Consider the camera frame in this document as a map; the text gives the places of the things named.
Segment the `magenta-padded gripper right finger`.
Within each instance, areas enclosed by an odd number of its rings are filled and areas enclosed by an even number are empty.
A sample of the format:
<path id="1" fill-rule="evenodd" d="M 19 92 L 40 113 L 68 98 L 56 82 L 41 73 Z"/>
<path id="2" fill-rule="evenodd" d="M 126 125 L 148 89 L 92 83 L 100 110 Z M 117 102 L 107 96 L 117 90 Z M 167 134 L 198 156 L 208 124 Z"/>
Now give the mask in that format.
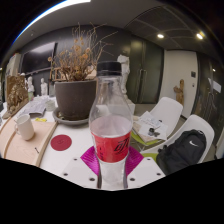
<path id="1" fill-rule="evenodd" d="M 163 178 L 165 174 L 152 157 L 144 157 L 133 147 L 125 162 L 125 188 L 134 189 Z"/>

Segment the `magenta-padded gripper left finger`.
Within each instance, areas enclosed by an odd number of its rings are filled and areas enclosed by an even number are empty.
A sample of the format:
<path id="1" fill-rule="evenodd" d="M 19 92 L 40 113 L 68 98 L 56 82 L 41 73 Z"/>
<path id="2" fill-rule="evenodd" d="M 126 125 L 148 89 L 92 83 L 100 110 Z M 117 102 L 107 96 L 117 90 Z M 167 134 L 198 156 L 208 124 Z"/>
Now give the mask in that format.
<path id="1" fill-rule="evenodd" d="M 84 188 L 100 188 L 100 164 L 94 147 L 90 147 L 81 157 L 73 157 L 61 176 Z"/>

